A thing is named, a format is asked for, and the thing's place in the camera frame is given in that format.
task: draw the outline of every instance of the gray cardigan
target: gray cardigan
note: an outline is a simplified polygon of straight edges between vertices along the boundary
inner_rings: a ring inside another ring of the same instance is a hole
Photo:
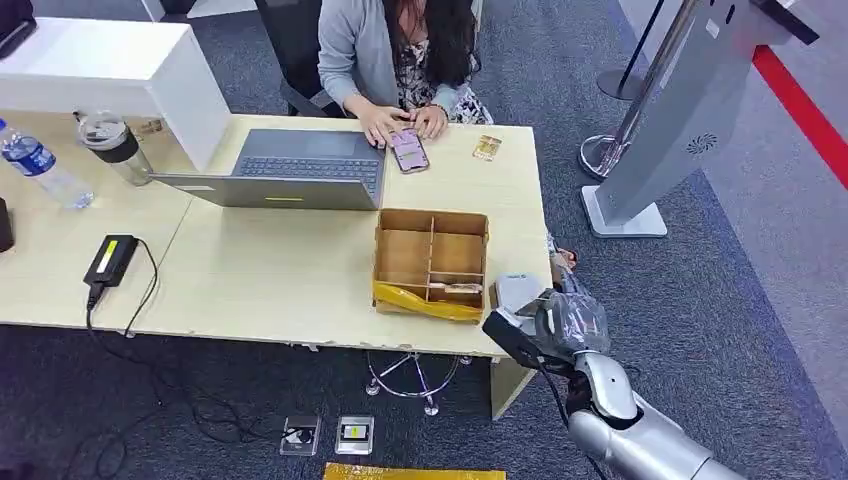
[[[375,105],[398,106],[382,0],[324,0],[318,42],[321,85],[336,103],[343,107],[347,97],[361,93]],[[458,97],[458,89],[441,84],[433,103],[451,112]]]

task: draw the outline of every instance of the smartphone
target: smartphone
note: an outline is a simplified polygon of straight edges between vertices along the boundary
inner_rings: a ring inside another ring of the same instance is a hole
[[[392,133],[392,144],[401,173],[420,172],[430,166],[424,146],[421,145],[421,139],[414,128]]]

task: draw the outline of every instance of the metal pole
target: metal pole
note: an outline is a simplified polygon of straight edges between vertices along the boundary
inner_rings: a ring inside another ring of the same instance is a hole
[[[624,152],[627,151],[639,117],[642,116],[651,94],[663,73],[668,69],[675,52],[683,43],[689,25],[694,18],[695,7],[700,1],[683,0],[680,10],[674,16],[671,27],[666,32],[662,44],[660,44],[660,48],[654,56],[654,61],[648,67],[642,88],[633,103],[630,104],[630,109],[627,110],[627,114],[624,116],[615,136],[595,135],[587,138],[580,145],[580,164],[589,174],[601,180],[605,179]]]
[[[627,68],[624,70],[610,70],[598,75],[598,79],[595,83],[597,83],[598,88],[600,88],[605,94],[619,100],[630,101],[636,98],[636,95],[639,92],[639,87],[642,85],[644,80],[642,80],[642,77],[637,74],[633,74],[633,76],[630,74],[633,71],[633,66],[636,64],[636,60],[639,58],[639,54],[642,53],[642,47],[645,45],[645,41],[648,39],[648,34],[651,33],[651,29],[654,27],[654,22],[657,20],[657,16],[659,15],[664,2],[665,0],[659,0],[657,5],[654,7],[654,11],[651,13],[651,18],[648,20],[648,24],[645,25],[645,30],[642,31],[642,36],[639,37],[639,43],[636,45],[636,51],[634,51],[633,55],[630,56]]]
[[[624,87],[624,83],[627,81],[627,78],[630,76],[630,72],[633,70],[633,65],[636,64],[636,59],[639,58],[639,54],[642,53],[642,47],[645,46],[645,40],[648,39],[648,34],[651,33],[651,29],[654,28],[654,22],[657,21],[657,16],[660,14],[660,10],[662,10],[664,2],[665,0],[660,0],[657,2],[657,6],[654,7],[654,11],[651,13],[651,18],[648,19],[648,24],[645,25],[645,31],[642,32],[642,37],[639,38],[639,43],[636,44],[636,51],[633,52],[633,55],[630,57],[630,62],[627,63],[627,68],[624,69],[624,75],[621,76],[621,82],[618,84],[619,90]]]

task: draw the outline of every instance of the beige desk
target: beige desk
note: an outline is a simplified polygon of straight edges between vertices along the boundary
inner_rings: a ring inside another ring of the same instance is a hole
[[[250,128],[358,130],[358,122],[234,115],[208,173],[230,173]],[[471,156],[484,133],[504,140],[494,162]],[[444,137],[425,144],[425,148],[431,161],[426,172],[402,175],[389,158],[382,205],[484,213],[490,223],[487,283],[506,272],[532,272],[547,280],[546,230],[532,130],[451,126]],[[171,171],[190,170],[176,156],[167,165]],[[157,195],[162,188],[154,187]],[[168,218],[185,215],[178,228],[173,223],[160,223],[160,228],[170,226],[176,233],[160,267],[162,287],[137,320],[137,332],[505,356],[480,326],[374,311],[370,294],[376,226],[373,212],[223,209],[202,200],[190,201],[186,210],[191,198],[187,194],[171,190],[162,195],[157,201],[161,203],[156,203],[161,207],[145,209],[148,214],[159,212]],[[132,223],[127,220],[125,231],[140,237],[147,234],[143,229],[130,228]],[[99,238],[112,225],[104,223],[90,236]],[[86,239],[77,244],[85,244],[88,251],[98,242]],[[89,261],[88,254],[83,257],[77,263]],[[63,270],[74,270],[69,275],[79,277],[84,267]],[[135,286],[137,282],[146,285],[149,277],[142,272],[128,278]],[[68,293],[68,298],[81,304],[84,293],[83,286]],[[138,298],[127,295],[130,303]],[[108,303],[112,311],[111,299]],[[25,304],[17,308],[28,312],[31,320],[41,314],[30,314]],[[7,317],[5,310],[0,313]],[[120,316],[114,320],[101,318],[98,315],[95,323],[104,328],[120,328],[125,321]],[[82,319],[70,318],[60,325],[82,326]],[[493,365],[494,417],[503,413],[531,377],[512,361]]]
[[[0,196],[10,208],[16,240],[10,251],[0,254],[0,322],[84,327],[88,286],[82,277],[103,237],[131,233],[143,238],[162,262],[189,199],[156,182],[140,188],[124,182],[74,143],[70,115],[0,112],[0,117],[38,137],[56,155],[58,165],[95,192],[88,208],[65,210],[35,181],[0,160]],[[188,162],[175,142],[146,143],[143,148],[154,168],[167,168],[175,158]],[[126,323],[153,272],[143,252],[135,257],[121,288],[108,292],[96,311],[98,321],[114,329]]]

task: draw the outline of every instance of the white tabletop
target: white tabletop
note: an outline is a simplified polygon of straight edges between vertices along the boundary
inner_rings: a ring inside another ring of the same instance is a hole
[[[70,115],[0,112],[9,125],[33,133],[57,158],[57,165],[88,182],[91,206],[66,210],[37,182],[0,161],[0,196],[12,214],[15,246],[0,253],[0,322],[53,327],[85,325],[88,286],[82,277],[107,234],[143,238],[157,261],[189,205],[182,192],[153,182],[126,183],[94,154],[74,143]],[[146,143],[154,168],[188,164],[173,140]],[[95,314],[114,328],[126,324],[152,275],[139,247],[119,288],[106,294]]]

